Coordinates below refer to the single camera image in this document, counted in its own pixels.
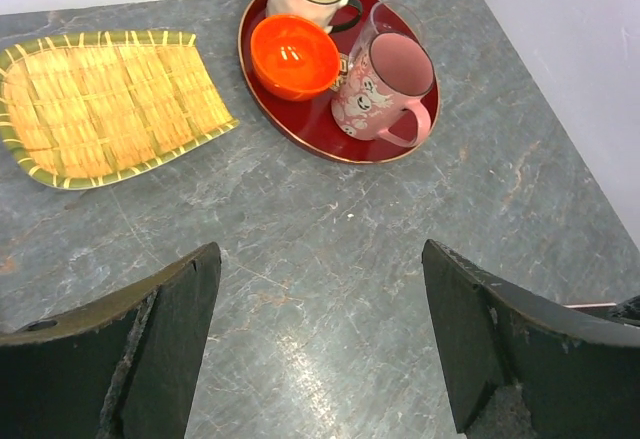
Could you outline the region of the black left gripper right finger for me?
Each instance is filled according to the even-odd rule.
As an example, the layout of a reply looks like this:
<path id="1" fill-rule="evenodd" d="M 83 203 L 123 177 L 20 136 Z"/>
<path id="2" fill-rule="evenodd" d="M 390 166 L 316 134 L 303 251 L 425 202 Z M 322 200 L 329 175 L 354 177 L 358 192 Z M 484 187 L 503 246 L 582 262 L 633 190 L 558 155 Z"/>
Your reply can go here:
<path id="1" fill-rule="evenodd" d="M 429 239 L 422 266 L 455 428 L 517 385 L 540 438 L 639 435 L 639 327 L 569 309 Z"/>

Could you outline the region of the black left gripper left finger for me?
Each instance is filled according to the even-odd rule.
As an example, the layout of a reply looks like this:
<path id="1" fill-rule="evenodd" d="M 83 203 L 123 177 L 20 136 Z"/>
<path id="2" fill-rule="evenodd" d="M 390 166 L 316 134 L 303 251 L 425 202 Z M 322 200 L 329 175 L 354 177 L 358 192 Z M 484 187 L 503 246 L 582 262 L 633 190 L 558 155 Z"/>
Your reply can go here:
<path id="1" fill-rule="evenodd" d="M 211 242 L 1 336 L 4 438 L 182 438 L 221 278 Z"/>

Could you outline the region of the pink-cased smartphone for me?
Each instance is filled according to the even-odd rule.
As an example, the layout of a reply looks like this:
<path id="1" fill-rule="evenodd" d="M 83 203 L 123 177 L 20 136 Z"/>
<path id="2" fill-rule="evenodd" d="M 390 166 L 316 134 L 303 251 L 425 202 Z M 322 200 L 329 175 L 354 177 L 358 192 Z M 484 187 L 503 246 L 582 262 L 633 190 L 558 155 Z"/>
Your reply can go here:
<path id="1" fill-rule="evenodd" d="M 616 323 L 640 326 L 639 295 L 620 303 L 573 304 L 567 305 L 567 308 Z"/>

